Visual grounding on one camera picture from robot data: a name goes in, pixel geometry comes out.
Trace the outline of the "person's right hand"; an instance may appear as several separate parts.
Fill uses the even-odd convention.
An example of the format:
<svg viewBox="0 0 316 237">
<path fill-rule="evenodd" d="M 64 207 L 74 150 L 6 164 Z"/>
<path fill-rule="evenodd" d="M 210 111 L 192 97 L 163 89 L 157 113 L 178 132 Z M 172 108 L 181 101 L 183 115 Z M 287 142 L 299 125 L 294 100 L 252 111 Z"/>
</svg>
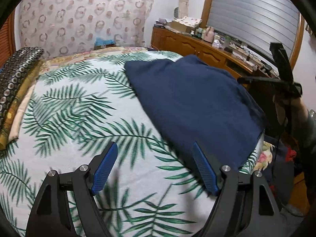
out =
<svg viewBox="0 0 316 237">
<path fill-rule="evenodd" d="M 286 125 L 288 130 L 300 129 L 308 120 L 308 109 L 303 98 L 284 100 L 280 96 L 274 96 L 273 102 L 276 108 L 277 120 L 280 125 Z"/>
</svg>

